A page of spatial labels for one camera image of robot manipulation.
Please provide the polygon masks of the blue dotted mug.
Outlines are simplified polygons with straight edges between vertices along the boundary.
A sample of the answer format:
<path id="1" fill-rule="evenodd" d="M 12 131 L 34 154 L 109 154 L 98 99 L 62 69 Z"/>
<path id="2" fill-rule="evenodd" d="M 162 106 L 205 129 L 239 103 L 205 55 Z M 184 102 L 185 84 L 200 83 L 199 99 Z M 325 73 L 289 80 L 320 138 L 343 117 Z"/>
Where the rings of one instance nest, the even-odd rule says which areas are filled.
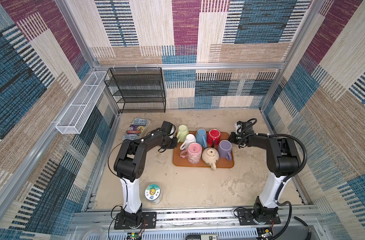
<path id="1" fill-rule="evenodd" d="M 197 130 L 195 134 L 196 142 L 202 146 L 203 149 L 207 148 L 206 131 L 204 129 Z"/>

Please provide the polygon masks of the light green mug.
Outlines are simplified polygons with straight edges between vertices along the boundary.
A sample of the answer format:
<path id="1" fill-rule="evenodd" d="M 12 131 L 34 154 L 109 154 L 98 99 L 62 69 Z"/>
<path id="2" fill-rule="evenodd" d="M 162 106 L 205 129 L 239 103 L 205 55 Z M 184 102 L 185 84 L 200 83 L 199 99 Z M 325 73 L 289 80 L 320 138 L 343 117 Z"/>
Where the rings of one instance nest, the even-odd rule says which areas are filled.
<path id="1" fill-rule="evenodd" d="M 181 142 L 183 143 L 186 139 L 186 136 L 189 134 L 189 130 L 187 128 L 186 125 L 180 125 L 178 128 L 178 132 L 177 132 L 177 139 L 178 139 L 178 143 Z"/>

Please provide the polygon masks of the paperback book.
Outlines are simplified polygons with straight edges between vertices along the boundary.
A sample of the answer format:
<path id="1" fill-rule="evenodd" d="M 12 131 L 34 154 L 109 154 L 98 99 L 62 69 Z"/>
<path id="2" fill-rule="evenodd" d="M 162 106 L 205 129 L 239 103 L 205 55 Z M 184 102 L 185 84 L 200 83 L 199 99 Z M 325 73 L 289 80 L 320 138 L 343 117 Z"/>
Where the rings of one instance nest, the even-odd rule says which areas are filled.
<path id="1" fill-rule="evenodd" d="M 140 139 L 151 121 L 149 119 L 135 118 L 123 136 L 123 140 Z"/>

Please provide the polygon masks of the purple mug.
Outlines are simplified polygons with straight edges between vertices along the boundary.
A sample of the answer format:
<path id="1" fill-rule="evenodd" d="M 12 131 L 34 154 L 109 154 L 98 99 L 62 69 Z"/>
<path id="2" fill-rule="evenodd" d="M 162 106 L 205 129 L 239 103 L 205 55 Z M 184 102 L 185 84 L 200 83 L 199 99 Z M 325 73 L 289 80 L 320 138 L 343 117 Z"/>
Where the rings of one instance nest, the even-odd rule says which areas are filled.
<path id="1" fill-rule="evenodd" d="M 220 141 L 217 151 L 219 153 L 219 157 L 223 159 L 227 159 L 228 161 L 232 161 L 232 143 L 228 140 Z"/>

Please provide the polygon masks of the beige ceramic teapot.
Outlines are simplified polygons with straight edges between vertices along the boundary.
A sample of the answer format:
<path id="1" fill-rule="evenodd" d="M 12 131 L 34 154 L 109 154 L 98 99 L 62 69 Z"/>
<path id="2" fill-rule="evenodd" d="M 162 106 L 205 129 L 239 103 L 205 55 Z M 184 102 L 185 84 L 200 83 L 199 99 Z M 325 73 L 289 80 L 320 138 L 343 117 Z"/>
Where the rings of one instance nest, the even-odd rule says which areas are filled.
<path id="1" fill-rule="evenodd" d="M 215 148 L 206 148 L 201 154 L 202 160 L 211 167 L 213 171 L 216 170 L 216 163 L 219 160 L 219 153 Z"/>

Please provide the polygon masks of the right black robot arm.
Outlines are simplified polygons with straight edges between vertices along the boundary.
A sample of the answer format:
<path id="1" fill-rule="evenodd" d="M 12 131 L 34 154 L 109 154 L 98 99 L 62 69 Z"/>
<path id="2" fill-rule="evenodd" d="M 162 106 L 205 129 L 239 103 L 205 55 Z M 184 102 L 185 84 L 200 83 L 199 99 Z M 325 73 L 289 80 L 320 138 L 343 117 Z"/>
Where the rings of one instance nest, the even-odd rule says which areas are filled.
<path id="1" fill-rule="evenodd" d="M 303 144 L 295 137 L 285 134 L 269 135 L 255 133 L 253 130 L 257 119 L 246 122 L 238 121 L 235 132 L 230 134 L 228 140 L 238 147 L 256 147 L 266 151 L 266 165 L 269 170 L 268 179 L 262 193 L 256 198 L 253 209 L 245 213 L 244 217 L 252 217 L 256 224 L 265 224 L 267 221 L 278 217 L 277 211 L 282 192 L 293 176 L 298 174 L 306 163 L 297 151 L 296 144 L 304 148 Z"/>

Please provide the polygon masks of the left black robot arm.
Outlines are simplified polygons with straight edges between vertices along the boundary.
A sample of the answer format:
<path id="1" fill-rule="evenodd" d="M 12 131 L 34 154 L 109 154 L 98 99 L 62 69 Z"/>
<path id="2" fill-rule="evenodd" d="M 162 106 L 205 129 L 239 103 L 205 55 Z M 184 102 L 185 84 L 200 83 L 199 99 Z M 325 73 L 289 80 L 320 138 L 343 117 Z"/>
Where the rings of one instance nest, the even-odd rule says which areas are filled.
<path id="1" fill-rule="evenodd" d="M 178 145 L 174 136 L 176 126 L 164 121 L 160 128 L 150 131 L 137 140 L 124 140 L 114 163 L 116 176 L 120 178 L 124 206 L 118 219 L 125 224 L 136 227 L 143 221 L 142 203 L 140 200 L 139 178 L 145 170 L 148 151 L 159 147 L 159 152 L 174 149 Z"/>

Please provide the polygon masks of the white mug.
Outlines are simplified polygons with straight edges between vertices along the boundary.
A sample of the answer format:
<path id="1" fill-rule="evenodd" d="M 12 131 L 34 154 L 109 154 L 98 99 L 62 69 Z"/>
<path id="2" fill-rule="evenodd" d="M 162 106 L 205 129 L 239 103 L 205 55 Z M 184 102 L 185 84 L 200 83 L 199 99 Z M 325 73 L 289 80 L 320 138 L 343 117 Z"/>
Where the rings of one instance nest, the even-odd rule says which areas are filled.
<path id="1" fill-rule="evenodd" d="M 180 150 L 185 150 L 189 147 L 190 144 L 195 143 L 196 142 L 196 138 L 195 135 L 193 134 L 188 134 L 185 137 L 184 142 L 182 143 L 182 145 L 180 146 Z"/>

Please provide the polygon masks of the red mug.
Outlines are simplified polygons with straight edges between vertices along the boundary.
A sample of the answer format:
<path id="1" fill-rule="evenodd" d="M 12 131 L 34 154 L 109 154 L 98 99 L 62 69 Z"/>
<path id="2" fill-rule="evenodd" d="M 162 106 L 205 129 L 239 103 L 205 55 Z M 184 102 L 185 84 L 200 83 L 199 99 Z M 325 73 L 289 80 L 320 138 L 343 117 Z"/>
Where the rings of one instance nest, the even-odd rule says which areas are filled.
<path id="1" fill-rule="evenodd" d="M 218 129 L 211 129 L 207 133 L 207 147 L 214 148 L 215 146 L 219 145 L 221 138 L 221 132 Z"/>

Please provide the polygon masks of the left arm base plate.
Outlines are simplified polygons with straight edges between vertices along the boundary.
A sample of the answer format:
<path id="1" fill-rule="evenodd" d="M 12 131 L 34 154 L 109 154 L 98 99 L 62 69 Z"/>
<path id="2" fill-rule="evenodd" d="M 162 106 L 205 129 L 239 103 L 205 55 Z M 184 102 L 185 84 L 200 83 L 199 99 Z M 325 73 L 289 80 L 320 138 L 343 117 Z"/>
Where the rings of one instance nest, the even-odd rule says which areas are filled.
<path id="1" fill-rule="evenodd" d="M 129 229 L 155 229 L 157 213 L 156 212 L 139 212 L 136 214 L 123 211 L 116 216 L 114 229 L 129 230 Z"/>

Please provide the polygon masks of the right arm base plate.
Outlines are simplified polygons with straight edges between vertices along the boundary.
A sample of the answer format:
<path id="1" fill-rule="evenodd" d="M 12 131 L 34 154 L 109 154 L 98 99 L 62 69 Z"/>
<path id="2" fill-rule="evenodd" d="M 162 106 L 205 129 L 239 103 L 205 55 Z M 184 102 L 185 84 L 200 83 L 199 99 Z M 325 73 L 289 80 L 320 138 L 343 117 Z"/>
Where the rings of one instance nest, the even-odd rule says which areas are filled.
<path id="1" fill-rule="evenodd" d="M 278 208 L 238 208 L 236 212 L 241 226 L 281 224 Z"/>

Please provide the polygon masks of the pink ghost mug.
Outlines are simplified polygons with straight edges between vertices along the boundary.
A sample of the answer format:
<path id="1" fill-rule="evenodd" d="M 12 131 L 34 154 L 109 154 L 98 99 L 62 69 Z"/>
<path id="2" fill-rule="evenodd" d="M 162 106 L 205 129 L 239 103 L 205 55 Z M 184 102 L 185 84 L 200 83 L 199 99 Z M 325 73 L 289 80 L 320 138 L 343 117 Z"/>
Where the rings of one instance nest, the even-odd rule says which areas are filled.
<path id="1" fill-rule="evenodd" d="M 197 164 L 201 159 L 202 147 L 198 143 L 191 143 L 180 153 L 180 157 L 187 159 L 191 164 Z"/>

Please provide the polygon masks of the brown plastic tray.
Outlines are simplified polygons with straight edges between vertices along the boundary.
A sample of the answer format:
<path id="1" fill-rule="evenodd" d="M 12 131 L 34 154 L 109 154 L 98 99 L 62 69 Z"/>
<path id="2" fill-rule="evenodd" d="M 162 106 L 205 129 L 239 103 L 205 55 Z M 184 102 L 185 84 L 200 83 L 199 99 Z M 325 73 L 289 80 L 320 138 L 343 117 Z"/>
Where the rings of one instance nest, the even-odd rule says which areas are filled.
<path id="1" fill-rule="evenodd" d="M 173 151 L 173 164 L 177 167 L 193 167 L 193 168 L 210 168 L 209 165 L 207 165 L 202 159 L 200 159 L 200 162 L 197 164 L 190 163 L 187 158 L 180 157 L 180 153 L 182 150 L 180 150 L 180 146 L 182 143 L 178 143 L 178 146 L 174 148 Z M 234 166 L 234 158 L 233 158 L 233 152 L 231 151 L 232 160 L 228 161 L 226 158 L 219 158 L 219 160 L 216 162 L 217 168 L 226 168 L 230 169 Z"/>

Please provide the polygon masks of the clear jar green lid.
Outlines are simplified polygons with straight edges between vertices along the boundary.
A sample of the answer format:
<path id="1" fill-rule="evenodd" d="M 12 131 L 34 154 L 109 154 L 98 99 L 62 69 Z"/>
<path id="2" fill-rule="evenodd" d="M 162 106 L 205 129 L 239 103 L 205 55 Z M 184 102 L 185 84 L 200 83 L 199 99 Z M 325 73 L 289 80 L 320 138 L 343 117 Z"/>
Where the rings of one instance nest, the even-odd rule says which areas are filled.
<path id="1" fill-rule="evenodd" d="M 159 204 L 162 196 L 162 190 L 157 184 L 150 184 L 145 189 L 145 198 L 153 204 Z"/>

